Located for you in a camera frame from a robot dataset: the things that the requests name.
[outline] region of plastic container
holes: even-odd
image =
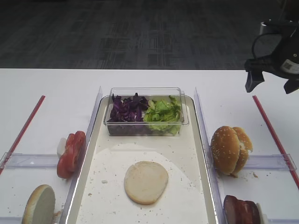
[[[131,98],[135,95],[145,97],[147,100],[166,100],[170,102],[170,98],[174,97],[177,104],[180,105],[180,116],[177,122],[143,122],[146,110],[142,110],[142,120],[132,122],[112,122],[111,111],[113,109],[113,96],[121,96],[121,100]],[[107,126],[109,135],[112,136],[136,136],[136,135],[179,135],[181,126],[188,124],[188,116],[186,113],[185,95],[176,87],[165,88],[112,88],[106,112],[104,115],[104,125]]]

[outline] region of white table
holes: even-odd
[[[247,74],[242,70],[0,69],[0,156],[9,150],[42,95],[46,98],[16,153],[55,154],[60,138],[76,130],[86,131],[100,86],[103,96],[108,95],[112,87],[172,86],[180,87],[191,97],[197,88],[209,137],[220,125],[242,126],[254,142],[258,142],[257,154],[278,154],[251,97],[257,95],[285,150],[299,166],[296,141],[299,137],[299,91],[286,95],[284,79],[272,74],[264,74],[264,77],[265,83],[252,93],[246,93]],[[244,119],[249,117],[246,114],[255,114],[255,122],[261,123],[258,130],[248,128],[252,121]],[[269,141],[272,141],[270,148],[264,143]],[[67,183],[61,185],[65,189],[68,187]]]

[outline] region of red stick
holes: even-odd
[[[256,105],[257,105],[257,107],[258,107],[258,109],[259,109],[259,111],[260,111],[260,113],[261,113],[261,115],[262,115],[262,117],[263,117],[263,119],[264,119],[264,121],[265,121],[271,135],[272,135],[272,138],[274,139],[274,141],[275,141],[275,143],[276,143],[276,145],[277,145],[277,147],[280,151],[280,153],[283,154],[283,155],[286,155],[285,149],[282,146],[277,134],[275,133],[274,128],[271,125],[271,122],[269,121],[269,119],[266,115],[266,112],[263,110],[263,107],[262,107],[260,101],[258,100],[257,96],[252,96],[252,98],[253,98],[254,102],[256,103]],[[288,165],[290,165],[291,162],[289,160],[289,157],[286,156],[285,158],[286,158],[286,163]],[[294,179],[294,181],[295,181],[295,183],[296,183],[296,185],[299,189],[299,178],[298,178],[298,175],[297,175],[296,171],[295,170],[290,170],[290,173],[291,173],[291,175],[292,175],[292,177],[293,177],[293,179]]]
[[[30,122],[32,121],[33,117],[35,116],[36,112],[38,111],[39,107],[41,106],[43,100],[45,99],[45,96],[41,96],[41,98],[39,99],[39,101],[37,102],[35,108],[33,109],[33,111],[31,112],[30,116],[28,117],[26,123],[24,124],[23,128],[21,129],[18,137],[14,140],[13,145],[10,147],[3,163],[2,163],[2,167],[0,168],[0,174],[2,173],[5,164],[7,163],[7,161],[9,160],[9,158],[11,157],[12,153],[14,152],[15,148],[17,147],[17,145],[19,144],[23,134],[25,133],[25,131],[27,130]]]

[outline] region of green lettuce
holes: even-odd
[[[174,97],[169,96],[170,102],[162,99],[159,101],[149,100],[143,120],[145,122],[178,122],[181,115],[181,105]],[[177,134],[180,125],[149,125],[149,128],[158,133]]]

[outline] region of sesame seed bun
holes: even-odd
[[[214,166],[225,175],[237,177],[246,164],[248,150],[252,151],[252,143],[242,128],[222,126],[212,137],[211,150]]]

